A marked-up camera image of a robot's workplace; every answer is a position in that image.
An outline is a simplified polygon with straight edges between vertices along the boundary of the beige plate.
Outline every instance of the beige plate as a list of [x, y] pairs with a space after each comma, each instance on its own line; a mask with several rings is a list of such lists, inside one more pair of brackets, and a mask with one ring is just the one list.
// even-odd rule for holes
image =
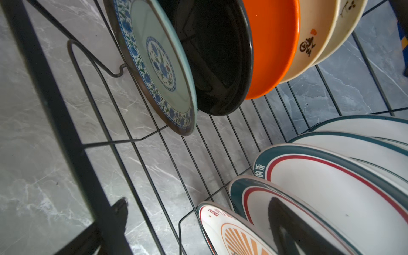
[[299, 76], [317, 60], [333, 34], [340, 9], [340, 0], [299, 0], [299, 3], [299, 43], [281, 83]]
[[357, 26], [366, 5], [367, 0], [341, 0], [333, 35], [314, 64], [319, 64], [340, 48]]

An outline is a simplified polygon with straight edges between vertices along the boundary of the white plate with green rim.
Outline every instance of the white plate with green rim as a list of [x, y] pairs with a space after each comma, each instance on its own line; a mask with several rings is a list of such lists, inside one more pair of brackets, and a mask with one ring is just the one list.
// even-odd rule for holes
[[339, 17], [329, 43], [320, 54], [314, 65], [330, 57], [347, 40], [356, 28], [364, 13], [368, 0], [341, 0]]
[[378, 116], [341, 116], [323, 121], [310, 128], [312, 131], [338, 131], [381, 139], [408, 150], [408, 120]]
[[364, 135], [333, 131], [305, 133], [288, 143], [316, 146], [359, 160], [408, 194], [408, 151], [401, 147]]
[[190, 135], [197, 96], [186, 55], [157, 0], [104, 0], [130, 72], [147, 100], [176, 133]]
[[408, 251], [408, 197], [372, 169], [340, 154], [302, 144], [267, 148], [255, 174], [305, 201], [364, 254]]
[[205, 201], [198, 205], [197, 211], [211, 241], [212, 246], [208, 240], [207, 244], [213, 254], [277, 255], [271, 247], [271, 240], [231, 210]]
[[343, 254], [360, 254], [349, 240], [318, 212], [276, 184], [254, 176], [237, 176], [231, 181], [228, 191], [236, 213], [272, 240], [274, 236], [271, 229], [274, 223], [271, 218], [274, 215], [271, 214], [270, 207], [272, 199], [277, 198], [316, 231], [320, 235], [318, 239], [324, 238]]

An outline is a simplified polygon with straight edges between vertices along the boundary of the black metal frame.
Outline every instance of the black metal frame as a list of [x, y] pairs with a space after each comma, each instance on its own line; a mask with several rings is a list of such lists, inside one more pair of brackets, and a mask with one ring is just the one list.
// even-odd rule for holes
[[[130, 190], [131, 190], [131, 192], [132, 192], [132, 194], [133, 194], [133, 196], [134, 196], [134, 198], [135, 198], [135, 200], [136, 200], [136, 202], [137, 202], [137, 204], [139, 206], [139, 209], [140, 209], [140, 211], [142, 213], [142, 216], [143, 216], [143, 218], [144, 218], [144, 220], [145, 220], [145, 222], [146, 222], [146, 224], [147, 224], [147, 226], [148, 226], [148, 228], [150, 230], [152, 238], [155, 241], [159, 252], [161, 254], [165, 254], [165, 251], [164, 251], [164, 249], [163, 249], [163, 247], [162, 247], [162, 245], [161, 245], [161, 243], [159, 241], [159, 238], [158, 238], [158, 236], [157, 236], [157, 234], [155, 232], [155, 229], [154, 229], [154, 227], [153, 227], [153, 225], [152, 225], [152, 223], [151, 223], [151, 221], [150, 221], [150, 219], [149, 219], [149, 217], [148, 217], [148, 215], [147, 215], [147, 213], [146, 213], [146, 211], [144, 209], [142, 201], [139, 198], [139, 195], [138, 195], [138, 193], [137, 193], [137, 191], [136, 191], [136, 189], [135, 189], [135, 187], [133, 185], [133, 182], [131, 181], [131, 179], [129, 177], [129, 174], [128, 174], [127, 170], [126, 170], [126, 167], [125, 167], [125, 165], [124, 165], [124, 163], [123, 163], [123, 161], [122, 161], [122, 159], [121, 159], [121, 157], [120, 157], [120, 155], [119, 155], [119, 153], [118, 153], [118, 151], [116, 149], [116, 146], [115, 146], [116, 144], [121, 144], [121, 143], [131, 143], [132, 147], [133, 147], [134, 151], [136, 152], [137, 157], [138, 157], [138, 159], [139, 159], [139, 161], [140, 161], [140, 163], [141, 163], [141, 165], [143, 167], [143, 170], [144, 170], [144, 172], [145, 172], [145, 174], [146, 174], [146, 176], [147, 176], [147, 178], [148, 178], [148, 180], [149, 180], [149, 182], [150, 182], [150, 184], [151, 184], [151, 186], [153, 188], [153, 191], [154, 191], [154, 193], [156, 195], [156, 198], [157, 198], [157, 200], [158, 200], [158, 202], [159, 202], [159, 204], [160, 204], [160, 206], [161, 206], [161, 208], [163, 210], [163, 213], [164, 213], [164, 215], [165, 215], [165, 217], [167, 219], [167, 222], [168, 222], [168, 224], [169, 224], [169, 226], [170, 226], [170, 228], [171, 228], [171, 230], [172, 230], [172, 232], [173, 232], [173, 234], [175, 236], [175, 239], [176, 239], [176, 241], [178, 242], [178, 244], [180, 246], [180, 254], [182, 254], [182, 253], [186, 254], [186, 252], [185, 252], [185, 250], [183, 248], [183, 245], [182, 245], [181, 223], [183, 222], [183, 220], [185, 220], [192, 213], [194, 213], [196, 215], [197, 219], [198, 219], [198, 213], [197, 213], [197, 210], [196, 210], [197, 207], [194, 205], [194, 203], [193, 203], [193, 201], [192, 201], [192, 199], [190, 197], [190, 194], [189, 194], [189, 192], [188, 192], [188, 190], [186, 188], [186, 185], [185, 185], [185, 183], [183, 181], [183, 178], [182, 178], [182, 176], [181, 176], [181, 174], [180, 174], [180, 172], [179, 172], [179, 170], [177, 168], [177, 165], [176, 165], [176, 163], [175, 163], [175, 161], [174, 161], [174, 159], [173, 159], [173, 157], [172, 157], [172, 155], [171, 155], [171, 153], [169, 151], [169, 148], [168, 148], [168, 146], [167, 146], [167, 144], [166, 144], [166, 142], [165, 142], [165, 140], [163, 138], [163, 135], [161, 133], [161, 131], [163, 129], [165, 129], [167, 126], [164, 126], [162, 128], [158, 127], [158, 125], [157, 125], [157, 123], [156, 123], [156, 121], [155, 121], [155, 119], [154, 119], [154, 117], [152, 115], [152, 112], [151, 112], [145, 98], [143, 97], [143, 94], [142, 94], [142, 92], [141, 92], [135, 78], [132, 76], [133, 81], [134, 81], [134, 83], [136, 85], [136, 88], [139, 91], [139, 93], [141, 95], [141, 98], [143, 99], [143, 102], [146, 105], [146, 108], [147, 108], [147, 110], [149, 112], [149, 115], [150, 115], [150, 117], [151, 117], [151, 119], [152, 119], [152, 121], [153, 121], [153, 123], [155, 125], [155, 128], [156, 128], [156, 131], [150, 133], [149, 135], [147, 135], [147, 136], [145, 136], [143, 138], [140, 138], [140, 139], [134, 139], [132, 137], [128, 127], [127, 127], [127, 124], [126, 124], [125, 120], [123, 119], [123, 117], [121, 115], [121, 112], [119, 111], [119, 108], [118, 108], [118, 106], [116, 104], [116, 101], [115, 101], [115, 99], [114, 99], [114, 97], [113, 97], [113, 95], [111, 93], [109, 85], [107, 84], [105, 78], [103, 77], [103, 75], [102, 75], [102, 73], [101, 73], [101, 71], [99, 69], [99, 67], [102, 68], [105, 72], [107, 72], [112, 77], [120, 77], [123, 74], [123, 70], [124, 70], [125, 67], [127, 67], [127, 65], [122, 64], [120, 66], [119, 73], [114, 74], [109, 69], [107, 69], [88, 49], [86, 49], [65, 27], [63, 27], [61, 25], [61, 23], [59, 23], [58, 20], [56, 20], [37, 0], [26, 0], [26, 1], [28, 3], [30, 3], [33, 7], [35, 7], [48, 21], [50, 21], [57, 29], [59, 29], [68, 38], [67, 48], [68, 48], [68, 52], [69, 52], [69, 55], [71, 57], [72, 63], [74, 65], [74, 67], [75, 67], [75, 70], [76, 70], [76, 72], [77, 72], [77, 74], [78, 74], [78, 76], [80, 78], [82, 86], [83, 86], [83, 88], [84, 88], [84, 90], [86, 92], [86, 95], [87, 95], [87, 97], [88, 97], [88, 99], [89, 99], [89, 101], [91, 103], [91, 106], [92, 106], [92, 108], [93, 108], [93, 110], [94, 110], [94, 112], [95, 112], [95, 114], [97, 116], [97, 119], [98, 119], [98, 121], [99, 121], [99, 123], [101, 125], [101, 128], [103, 129], [103, 132], [104, 132], [104, 134], [106, 136], [106, 139], [107, 139], [106, 142], [95, 142], [95, 143], [89, 143], [89, 144], [83, 144], [80, 141], [78, 133], [76, 132], [76, 129], [75, 129], [74, 124], [72, 122], [72, 119], [70, 117], [70, 114], [68, 113], [68, 110], [67, 110], [67, 108], [65, 106], [65, 103], [64, 103], [63, 98], [62, 98], [62, 96], [60, 94], [58, 86], [57, 86], [57, 84], [56, 84], [56, 82], [54, 80], [54, 77], [53, 77], [52, 73], [51, 73], [51, 70], [50, 70], [49, 65], [47, 63], [47, 60], [46, 60], [46, 58], [45, 58], [45, 56], [44, 56], [44, 54], [42, 52], [41, 46], [40, 46], [39, 41], [38, 41], [38, 39], [36, 37], [36, 34], [35, 34], [34, 29], [32, 27], [32, 24], [31, 24], [31, 22], [29, 20], [28, 14], [27, 14], [27, 12], [26, 12], [26, 10], [24, 8], [22, 0], [1, 0], [1, 5], [2, 5], [2, 7], [4, 9], [4, 13], [6, 15], [6, 18], [7, 18], [8, 22], [9, 22], [9, 24], [10, 24], [11, 30], [12, 30], [12, 32], [14, 34], [14, 37], [16, 39], [19, 50], [20, 50], [21, 54], [23, 55], [23, 57], [25, 59], [26, 67], [27, 67], [27, 69], [28, 69], [28, 71], [30, 73], [30, 76], [31, 76], [32, 81], [33, 81], [34, 86], [35, 86], [35, 89], [36, 89], [36, 91], [37, 91], [37, 93], [38, 93], [38, 95], [39, 95], [39, 97], [41, 99], [42, 106], [44, 107], [44, 110], [45, 110], [45, 112], [47, 114], [47, 117], [48, 117], [50, 123], [51, 123], [51, 126], [52, 126], [52, 128], [54, 130], [54, 133], [55, 133], [55, 135], [57, 137], [57, 140], [59, 141], [59, 144], [60, 144], [61, 149], [62, 149], [62, 151], [63, 151], [63, 153], [65, 155], [65, 158], [66, 158], [66, 160], [67, 160], [67, 162], [68, 162], [68, 164], [69, 164], [69, 166], [71, 168], [71, 171], [74, 173], [76, 181], [80, 186], [80, 189], [81, 189], [81, 191], [83, 193], [84, 199], [86, 200], [86, 202], [88, 204], [89, 210], [92, 213], [93, 217], [95, 218], [96, 223], [98, 224], [98, 229], [100, 231], [101, 237], [103, 238], [105, 247], [107, 248], [107, 253], [109, 253], [109, 254], [121, 254], [121, 255], [122, 254], [131, 254], [132, 253], [130, 248], [129, 248], [129, 244], [127, 243], [127, 241], [126, 241], [126, 239], [124, 237], [123, 229], [121, 229], [120, 223], [117, 221], [115, 213], [114, 213], [114, 211], [111, 209], [111, 207], [109, 205], [107, 197], [106, 197], [106, 195], [105, 195], [105, 193], [104, 193], [104, 191], [103, 191], [103, 189], [102, 189], [102, 187], [101, 187], [101, 185], [100, 185], [100, 183], [98, 181], [98, 178], [97, 178], [97, 176], [95, 174], [95, 171], [92, 168], [92, 166], [90, 164], [90, 161], [89, 161], [89, 159], [88, 159], [88, 157], [86, 155], [86, 152], [85, 152], [86, 148], [109, 145], [111, 147], [112, 151], [113, 151], [113, 154], [114, 154], [114, 156], [115, 156], [121, 170], [122, 170], [122, 173], [125, 176], [125, 179], [126, 179], [128, 185], [129, 185], [129, 188], [130, 188]], [[370, 13], [372, 10], [376, 9], [378, 6], [385, 3], [386, 1], [388, 1], [388, 0], [381, 1], [379, 4], [377, 4], [373, 8], [366, 11], [363, 15], [366, 15], [366, 14]], [[121, 53], [121, 51], [119, 49], [119, 46], [118, 46], [118, 44], [117, 44], [117, 42], [115, 40], [115, 37], [113, 36], [113, 33], [112, 33], [111, 29], [110, 29], [110, 26], [109, 26], [109, 24], [108, 24], [108, 22], [107, 22], [107, 20], [106, 20], [106, 18], [104, 16], [103, 12], [102, 12], [102, 9], [100, 8], [100, 6], [98, 4], [98, 1], [94, 0], [94, 2], [95, 2], [95, 5], [96, 5], [101, 17], [103, 18], [103, 21], [104, 21], [106, 27], [108, 28], [108, 31], [109, 31], [109, 33], [110, 33], [110, 35], [111, 35], [111, 37], [112, 37], [112, 39], [113, 39], [113, 41], [115, 43], [120, 55], [123, 58], [123, 55], [122, 55], [122, 53]], [[385, 95], [385, 93], [384, 93], [384, 91], [383, 91], [383, 89], [382, 89], [382, 87], [380, 85], [380, 82], [378, 81], [378, 79], [377, 79], [377, 77], [376, 77], [376, 75], [375, 75], [375, 73], [374, 73], [374, 71], [373, 71], [373, 69], [371, 67], [371, 64], [370, 64], [366, 54], [364, 53], [364, 49], [362, 48], [362, 46], [361, 46], [361, 44], [359, 42], [358, 36], [356, 35], [355, 32], [352, 33], [352, 36], [353, 36], [353, 38], [354, 38], [354, 40], [355, 40], [355, 42], [356, 42], [356, 44], [358, 46], [358, 49], [360, 50], [360, 52], [361, 52], [361, 54], [363, 56], [365, 64], [367, 65], [367, 67], [369, 69], [369, 72], [370, 72], [370, 74], [371, 74], [371, 76], [372, 76], [372, 78], [373, 78], [373, 80], [374, 80], [374, 82], [376, 84], [376, 87], [377, 87], [380, 95], [382, 96], [383, 101], [384, 101], [384, 103], [385, 103], [385, 105], [387, 107], [387, 111], [376, 112], [376, 113], [372, 113], [372, 114], [389, 113], [392, 116], [394, 116], [394, 112], [396, 112], [396, 111], [407, 110], [408, 107], [399, 108], [399, 109], [392, 109], [391, 108], [391, 106], [390, 106], [390, 104], [389, 104], [389, 102], [387, 100], [387, 97], [386, 97], [386, 95]], [[99, 76], [100, 76], [100, 78], [102, 80], [102, 83], [105, 86], [106, 91], [107, 91], [107, 93], [108, 93], [108, 95], [109, 95], [109, 97], [110, 97], [110, 99], [111, 99], [111, 101], [112, 101], [112, 103], [113, 103], [113, 105], [115, 107], [115, 110], [116, 110], [116, 112], [117, 112], [117, 114], [118, 114], [118, 116], [120, 118], [120, 121], [121, 121], [127, 135], [128, 135], [128, 139], [126, 139], [126, 140], [112, 140], [112, 137], [110, 136], [110, 134], [108, 132], [108, 129], [107, 129], [107, 127], [106, 127], [106, 125], [104, 123], [104, 120], [103, 120], [103, 118], [102, 118], [102, 116], [101, 116], [101, 114], [100, 114], [100, 112], [98, 110], [98, 107], [97, 107], [97, 105], [95, 103], [95, 100], [93, 99], [92, 93], [89, 90], [88, 85], [87, 85], [87, 83], [85, 81], [85, 78], [83, 77], [83, 74], [82, 74], [82, 72], [80, 70], [80, 67], [79, 67], [79, 65], [78, 65], [78, 63], [77, 63], [77, 61], [75, 59], [75, 55], [73, 53], [73, 45], [78, 47], [86, 55], [86, 57], [89, 59], [89, 61], [92, 63], [92, 65], [94, 66], [94, 68], [98, 72], [98, 74], [99, 74]], [[338, 105], [337, 105], [337, 103], [336, 103], [336, 101], [334, 99], [333, 94], [330, 91], [330, 88], [329, 88], [326, 80], [324, 79], [324, 76], [322, 75], [322, 72], [320, 71], [319, 66], [316, 65], [315, 68], [317, 69], [317, 71], [318, 71], [318, 73], [319, 73], [319, 75], [320, 75], [320, 77], [321, 77], [321, 79], [323, 81], [323, 84], [324, 84], [324, 86], [325, 86], [325, 88], [326, 88], [326, 90], [327, 90], [327, 92], [328, 92], [328, 94], [329, 94], [329, 96], [330, 96], [330, 98], [331, 98], [331, 100], [332, 100], [332, 102], [333, 102], [339, 116], [342, 116], [342, 113], [341, 113], [341, 111], [340, 111], [340, 109], [339, 109], [339, 107], [338, 107]], [[294, 92], [292, 90], [292, 87], [291, 87], [289, 82], [287, 83], [287, 86], [289, 87], [289, 89], [290, 89], [290, 91], [291, 91], [291, 93], [292, 93], [292, 95], [293, 95], [293, 97], [294, 97], [294, 99], [296, 101], [296, 104], [297, 104], [297, 106], [298, 106], [298, 108], [299, 108], [299, 110], [300, 110], [300, 112], [302, 114], [302, 117], [303, 117], [303, 119], [304, 119], [304, 121], [305, 121], [305, 123], [307, 125], [307, 128], [309, 129], [310, 125], [309, 125], [309, 123], [308, 123], [308, 121], [307, 121], [307, 119], [306, 119], [306, 117], [305, 117], [305, 115], [304, 115], [304, 113], [303, 113], [303, 111], [302, 111], [302, 109], [300, 107], [300, 104], [299, 104], [299, 102], [298, 102], [298, 100], [296, 98], [296, 95], [294, 94]], [[289, 111], [288, 111], [285, 103], [283, 102], [282, 96], [281, 96], [280, 91], [279, 91], [280, 89], [277, 87], [275, 90], [276, 90], [280, 100], [282, 101], [282, 104], [284, 106], [286, 114], [287, 114], [287, 116], [288, 116], [294, 130], [295, 130], [295, 133], [298, 135], [299, 131], [296, 129], [296, 126], [293, 123], [292, 117], [289, 114]], [[279, 130], [280, 130], [280, 132], [282, 134], [283, 139], [285, 141], [287, 141], [287, 138], [285, 137], [285, 134], [283, 133], [283, 130], [281, 128], [281, 124], [279, 123], [279, 120], [277, 119], [277, 117], [276, 117], [276, 115], [275, 115], [275, 113], [273, 111], [273, 108], [272, 108], [272, 106], [271, 106], [271, 104], [269, 102], [269, 99], [266, 96], [264, 96], [264, 99], [266, 100], [266, 103], [267, 103], [267, 105], [268, 105], [268, 107], [269, 107], [269, 109], [270, 109], [270, 111], [271, 111], [271, 113], [272, 113], [272, 115], [273, 115], [273, 117], [275, 119], [275, 122], [278, 125], [278, 128], [279, 128]], [[261, 117], [261, 115], [260, 115], [260, 113], [258, 111], [258, 108], [257, 108], [254, 100], [252, 100], [252, 104], [253, 104], [256, 112], [257, 112], [257, 115], [258, 115], [258, 117], [260, 119], [260, 122], [261, 122], [267, 136], [268, 136], [269, 141], [271, 142], [271, 144], [273, 144], [272, 139], [271, 139], [271, 137], [270, 137], [270, 135], [269, 135], [269, 133], [268, 133], [268, 131], [266, 129], [264, 121], [263, 121], [263, 119], [262, 119], [262, 117]], [[244, 121], [245, 121], [251, 135], [252, 135], [252, 138], [253, 138], [253, 140], [255, 142], [255, 145], [256, 145], [257, 149], [260, 151], [259, 145], [258, 145], [258, 143], [256, 141], [255, 136], [254, 136], [254, 133], [252, 132], [252, 129], [251, 129], [249, 123], [248, 123], [248, 120], [247, 120], [242, 108], [239, 107], [239, 110], [240, 110], [240, 112], [242, 114], [242, 117], [243, 117], [243, 119], [244, 119]], [[224, 150], [225, 150], [225, 152], [226, 152], [226, 154], [227, 154], [227, 156], [229, 158], [229, 161], [231, 162], [231, 165], [232, 165], [232, 167], [233, 167], [233, 169], [235, 171], [235, 174], [236, 175], [241, 175], [241, 174], [246, 173], [247, 171], [252, 171], [252, 173], [254, 173], [254, 170], [252, 168], [252, 164], [248, 159], [247, 153], [246, 153], [246, 151], [245, 151], [245, 149], [244, 149], [244, 147], [243, 147], [243, 145], [241, 143], [240, 137], [238, 136], [230, 117], [227, 116], [228, 122], [229, 122], [229, 124], [230, 124], [230, 126], [231, 126], [231, 128], [232, 128], [232, 130], [233, 130], [233, 132], [235, 134], [235, 137], [238, 140], [238, 143], [239, 143], [239, 145], [240, 145], [240, 147], [242, 149], [242, 152], [243, 152], [243, 154], [244, 154], [244, 156], [246, 158], [246, 161], [247, 161], [247, 163], [249, 165], [249, 167], [245, 171], [243, 171], [242, 173], [238, 173], [238, 171], [237, 171], [237, 169], [236, 169], [236, 167], [234, 165], [234, 162], [231, 159], [231, 156], [230, 156], [230, 154], [228, 152], [228, 149], [225, 146], [225, 143], [224, 143], [224, 141], [222, 139], [222, 136], [220, 135], [220, 133], [218, 131], [218, 128], [217, 128], [217, 126], [216, 126], [216, 124], [215, 124], [215, 122], [213, 120], [213, 117], [211, 115], [209, 117], [210, 117], [210, 120], [212, 121], [212, 124], [214, 125], [214, 128], [215, 128], [215, 130], [217, 132], [217, 135], [218, 135], [218, 137], [219, 137], [219, 139], [220, 139], [220, 141], [221, 141], [221, 143], [222, 143], [222, 145], [224, 147]], [[211, 158], [211, 160], [212, 160], [212, 162], [214, 164], [214, 167], [215, 167], [215, 169], [216, 169], [216, 171], [218, 173], [218, 176], [219, 176], [219, 178], [220, 178], [220, 180], [222, 182], [222, 187], [219, 188], [214, 193], [211, 193], [209, 191], [208, 186], [207, 186], [207, 184], [206, 184], [206, 182], [205, 182], [205, 180], [204, 180], [204, 178], [203, 178], [203, 176], [201, 174], [201, 171], [200, 171], [199, 167], [196, 164], [194, 156], [192, 155], [192, 153], [191, 153], [191, 151], [190, 151], [190, 149], [188, 147], [188, 144], [186, 143], [185, 138], [184, 137], [181, 137], [181, 138], [182, 138], [182, 140], [184, 142], [184, 145], [185, 145], [185, 147], [186, 147], [186, 149], [187, 149], [187, 151], [188, 151], [188, 153], [189, 153], [189, 155], [190, 155], [190, 157], [191, 157], [191, 159], [192, 159], [192, 161], [193, 161], [193, 163], [195, 165], [195, 168], [196, 168], [196, 170], [197, 170], [197, 172], [198, 172], [198, 174], [199, 174], [199, 176], [200, 176], [200, 178], [201, 178], [201, 180], [202, 180], [202, 182], [204, 184], [204, 187], [205, 187], [205, 189], [206, 189], [206, 191], [208, 193], [208, 198], [206, 200], [214, 201], [213, 196], [215, 196], [221, 190], [227, 191], [227, 185], [229, 184], [229, 182], [226, 183], [223, 180], [222, 175], [220, 173], [220, 170], [217, 167], [216, 162], [214, 161], [214, 158], [213, 158], [213, 156], [212, 156], [212, 154], [210, 152], [210, 149], [207, 146], [205, 138], [203, 137], [203, 135], [201, 133], [201, 130], [200, 130], [198, 125], [197, 125], [197, 131], [198, 131], [198, 133], [199, 133], [199, 135], [200, 135], [200, 137], [201, 137], [201, 139], [202, 139], [202, 141], [203, 141], [203, 143], [204, 143], [204, 145], [205, 145], [205, 147], [207, 149], [208, 155], [210, 156], [210, 158]], [[139, 153], [139, 150], [137, 148], [137, 142], [143, 141], [144, 139], [152, 136], [153, 134], [159, 134], [160, 139], [163, 142], [163, 144], [164, 144], [164, 146], [165, 146], [165, 148], [167, 150], [167, 153], [168, 153], [168, 155], [169, 155], [169, 157], [170, 157], [170, 159], [172, 161], [172, 164], [174, 166], [174, 169], [177, 172], [177, 175], [178, 175], [178, 177], [179, 177], [179, 179], [181, 181], [181, 184], [182, 184], [182, 186], [183, 186], [183, 188], [184, 188], [184, 190], [185, 190], [185, 192], [187, 194], [187, 197], [188, 197], [188, 199], [189, 199], [189, 201], [191, 203], [191, 206], [192, 206], [192, 210], [189, 213], [187, 213], [179, 221], [179, 223], [178, 223], [178, 233], [175, 230], [175, 228], [173, 226], [173, 223], [170, 220], [170, 217], [169, 217], [169, 215], [168, 215], [168, 213], [166, 211], [166, 208], [164, 207], [163, 201], [162, 201], [162, 199], [161, 199], [161, 197], [160, 197], [160, 195], [159, 195], [159, 193], [158, 193], [158, 191], [157, 191], [157, 189], [155, 187], [155, 184], [154, 184], [154, 182], [153, 182], [153, 180], [152, 180], [152, 178], [150, 176], [150, 173], [147, 170], [146, 165], [144, 163], [144, 160], [143, 160], [143, 158], [142, 158], [142, 156]], [[206, 235], [205, 231], [203, 230], [203, 227], [201, 225], [201, 222], [200, 221], [198, 221], [198, 222], [199, 222], [201, 230], [203, 231], [203, 234]]]

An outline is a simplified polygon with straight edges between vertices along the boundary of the plate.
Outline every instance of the plate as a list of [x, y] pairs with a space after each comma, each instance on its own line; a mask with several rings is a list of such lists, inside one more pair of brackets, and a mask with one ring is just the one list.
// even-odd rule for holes
[[231, 181], [228, 190], [236, 213], [272, 240], [270, 201], [275, 197], [343, 254], [357, 254], [349, 241], [340, 236], [339, 231], [331, 227], [321, 215], [271, 182], [253, 176], [238, 176]]
[[333, 34], [340, 0], [299, 0], [300, 36], [295, 58], [280, 83], [306, 71], [318, 59]]
[[360, 21], [367, 1], [368, 0], [341, 0], [339, 17], [333, 35], [314, 65], [327, 59], [347, 40]]
[[367, 135], [408, 150], [408, 120], [378, 115], [341, 116], [323, 121], [312, 131], [339, 131]]
[[213, 202], [200, 203], [197, 211], [213, 254], [277, 255], [270, 241], [236, 213]]
[[253, 43], [241, 0], [160, 0], [182, 42], [199, 110], [235, 111], [251, 85]]
[[408, 197], [371, 169], [324, 149], [284, 144], [261, 152], [254, 170], [317, 210], [363, 254], [406, 254]]
[[305, 133], [288, 143], [312, 145], [359, 160], [408, 193], [408, 151], [398, 146], [368, 136], [332, 131]]
[[104, 0], [115, 38], [137, 84], [176, 133], [197, 122], [193, 76], [170, 21], [156, 0]]
[[278, 85], [295, 56], [300, 29], [299, 0], [244, 0], [254, 43], [254, 71], [246, 99]]

